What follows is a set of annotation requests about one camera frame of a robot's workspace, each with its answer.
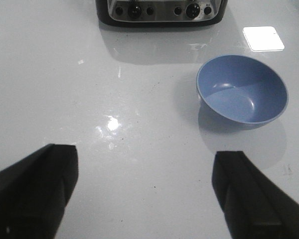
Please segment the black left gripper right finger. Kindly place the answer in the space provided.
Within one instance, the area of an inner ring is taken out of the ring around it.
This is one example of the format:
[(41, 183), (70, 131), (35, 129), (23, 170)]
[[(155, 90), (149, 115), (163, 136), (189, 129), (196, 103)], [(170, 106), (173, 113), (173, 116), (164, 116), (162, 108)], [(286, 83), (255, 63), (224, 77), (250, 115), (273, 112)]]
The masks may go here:
[(242, 151), (215, 155), (212, 186), (234, 239), (299, 239), (299, 204)]

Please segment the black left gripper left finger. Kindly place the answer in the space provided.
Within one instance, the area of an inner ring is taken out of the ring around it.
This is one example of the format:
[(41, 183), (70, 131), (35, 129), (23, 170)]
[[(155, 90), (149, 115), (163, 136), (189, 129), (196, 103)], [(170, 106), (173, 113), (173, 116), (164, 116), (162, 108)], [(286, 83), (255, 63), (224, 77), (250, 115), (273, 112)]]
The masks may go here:
[(52, 239), (78, 180), (73, 145), (48, 144), (0, 171), (0, 239)]

